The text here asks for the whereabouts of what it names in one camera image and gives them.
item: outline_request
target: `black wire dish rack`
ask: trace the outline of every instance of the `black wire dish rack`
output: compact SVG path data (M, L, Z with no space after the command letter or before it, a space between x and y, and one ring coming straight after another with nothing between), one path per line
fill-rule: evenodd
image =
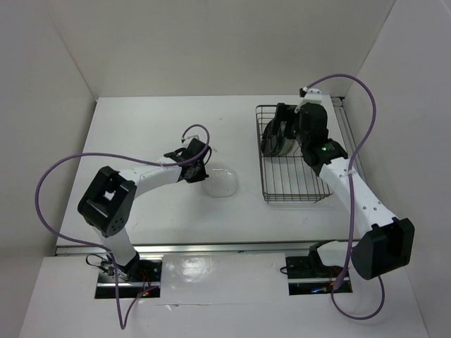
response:
M276 114L276 105L256 107L261 190L269 202L317 202L332 192L304 162L299 144L284 156L268 157L261 152L261 138Z

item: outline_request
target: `robotic arm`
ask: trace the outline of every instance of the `robotic arm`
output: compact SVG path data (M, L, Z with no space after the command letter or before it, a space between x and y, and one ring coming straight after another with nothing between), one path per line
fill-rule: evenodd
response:
M104 246L110 248L119 268L129 279L140 279L146 260L141 261L125 230L133 201L150 190L179 181L188 183L205 180L204 158L210 148L196 161L187 165L163 166L164 163L182 163L199 154L205 144L196 138L183 147L165 154L161 167L141 165L115 171L106 166L99 170L78 204L78 212L99 235Z
M281 156L287 139L301 147L305 163L326 182L350 211L352 175L355 196L355 224L362 239L352 250L352 263L366 280L407 265L414 238L414 226L409 219L399 220L368 188L358 172L348 171L349 158L341 145L328 138L327 112L321 105L317 89L303 88L297 106L278 104L276 115L265 130L261 141L264 155ZM324 244L336 247L336 243Z

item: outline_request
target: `white wall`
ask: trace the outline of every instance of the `white wall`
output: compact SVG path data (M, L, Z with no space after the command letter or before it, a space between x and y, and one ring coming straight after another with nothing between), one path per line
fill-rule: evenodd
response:
M359 77L374 91L378 120L361 154L380 198L416 226L408 272L431 338L451 335L451 0L397 0ZM370 119L352 85L354 136Z
M39 176L81 150L94 99L44 4L0 1L0 315L2 337L17 337L42 257L55 239L33 206ZM44 189L48 220L59 227L77 163Z
M393 2L47 0L96 96L295 94L357 74Z

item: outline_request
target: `dish rack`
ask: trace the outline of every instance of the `dish rack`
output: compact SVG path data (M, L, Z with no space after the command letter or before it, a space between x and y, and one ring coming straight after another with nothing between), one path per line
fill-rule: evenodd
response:
M276 105L256 107L261 191L269 202L317 202L332 192L304 162L301 147L295 143L286 156L267 157L261 152L261 137L276 114Z

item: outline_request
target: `purple cable sleeve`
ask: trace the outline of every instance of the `purple cable sleeve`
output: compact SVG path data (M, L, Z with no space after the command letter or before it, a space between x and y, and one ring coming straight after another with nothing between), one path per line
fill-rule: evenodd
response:
M317 80L315 82L312 82L307 87L311 88L311 87L317 85L320 82L332 79L334 77L345 77L347 79L351 79L351 80L357 82L360 86L362 86L362 88L368 94L368 96L369 96L369 98L371 100L371 105L373 106L373 111L372 111L372 115L371 115L371 122L370 122L370 125L368 127L368 130L366 131L366 134L364 135L363 139L360 141L359 145L356 147L356 149L354 150L354 152L351 155L350 162L349 162L349 165L347 167L347 171L349 172L352 169L352 165L355 162L357 154L359 153L360 149L363 147L363 145L367 141L369 135L373 131L374 124L376 123L376 100L374 99L373 93L368 88L368 86L366 86L366 84L364 84L357 77L355 77L353 75L349 75L349 74L332 74L332 75L328 75L328 76L322 77L321 79L319 79L319 80ZM370 319L370 318L376 316L379 312L381 312L383 304L385 302L385 288L383 286L383 281L381 279L381 276L378 276L379 282L381 283L381 290L382 290L381 304L379 305L378 309L375 312L373 312L371 315L367 315L367 316L364 316L364 317L354 317L353 315L348 315L346 312L344 312L337 305L337 303L335 302L335 299L333 298L333 292L340 288L340 286L343 283L343 280L346 277L346 273L349 270L350 259L351 259L351 252L352 252L352 240L353 240L353 236L354 236L354 226L355 226L355 191L354 191L354 181L352 179L352 175L348 175L348 177L349 177L349 181L350 181L350 204L351 204L351 208L350 208L350 233L349 233L349 238L348 238L348 241L347 241L345 264L343 266L342 272L338 275L337 279L333 283L331 296L332 296L333 305L337 308L338 311L340 311L341 314L345 315L348 318L355 319L355 320L366 320L366 319Z
M93 242L88 242L88 241L83 241L81 239L75 239L69 236L66 236L64 234L61 234L59 231L55 230L54 228L52 228L50 226L50 224L46 221L46 219L44 218L44 216L42 215L42 211L41 211L41 206L39 204L39 195L41 193L41 188L42 188L42 184L44 183L45 179L47 178L47 176L49 176L49 174L55 170L57 167L59 167L61 164L72 160L74 158L81 158L81 157L87 157L87 156L102 156L102 157L113 157L113 158L121 158L123 160L127 160L127 161L132 161L132 162L136 162L136 163L141 163L141 164L147 164L147 165L154 165L157 167L163 166L163 167L173 167L173 166L177 166L177 165L186 165L189 164L191 162L196 161L200 156L202 156L206 150L208 149L208 146L210 144L210 133L209 131L203 126L203 125L191 125L189 126L182 135L182 138L185 137L185 135L187 134L187 132L189 132L192 128L194 127L199 127L202 128L205 133L206 133L206 144L205 147L202 149L202 151L200 153L198 153L196 156L190 158L189 160L183 161L183 162L178 162L178 163L156 163L156 162L149 162L149 161L144 161L144 160L140 160L137 158L133 158L133 157L128 157L128 156L123 156L123 155L116 155L116 154L107 154L107 153L81 153L81 154L75 154L75 155L70 155L67 156L65 158L62 158L61 160L59 160L58 162L56 162L55 164L53 164L49 169L46 170L46 172L42 175L42 177L39 179L39 182L37 183L36 186L36 190L35 190L35 208L36 208L36 213L37 213L37 217L39 218L39 220L41 221L41 223L45 226L45 228L47 228L48 231L50 231L52 234L54 234L57 237L60 237L62 239L65 239L67 241L70 242L74 242L74 243L78 243L78 244L83 244L86 246L95 246L97 248L103 249L105 250L109 256L111 257L111 261L113 262L113 267L114 267L114 289L115 289L115 293L116 293L116 306L118 308L118 317L119 317L119 325L121 326L121 329L124 330L125 326L127 325L127 319L128 319L128 314L130 313L130 309L132 308L133 304L136 302L136 300L138 300L139 298L142 297L144 292L147 292L155 287L150 287L146 290L144 290L143 292L140 292L136 298L132 301L132 303L130 304L130 306L128 307L127 313L125 314L125 320L122 318L122 311L121 311L121 300L119 298L119 276L118 276L118 264L114 258L113 253L111 252L110 249L108 249L106 246L103 246L101 244L98 243L93 243Z

